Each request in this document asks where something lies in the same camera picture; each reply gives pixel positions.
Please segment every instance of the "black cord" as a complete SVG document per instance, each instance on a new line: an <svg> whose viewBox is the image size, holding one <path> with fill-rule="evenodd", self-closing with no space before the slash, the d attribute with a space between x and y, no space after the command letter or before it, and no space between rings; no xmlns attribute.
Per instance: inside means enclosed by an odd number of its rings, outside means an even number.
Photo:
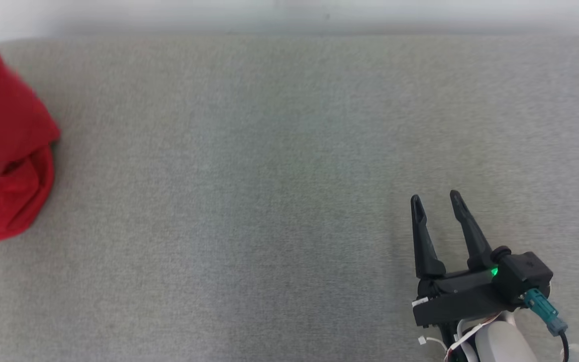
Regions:
<svg viewBox="0 0 579 362"><path fill-rule="evenodd" d="M564 348L564 358L562 362L567 362L569 360L569 341L564 331L560 332L560 338L562 339L562 347Z"/></svg>

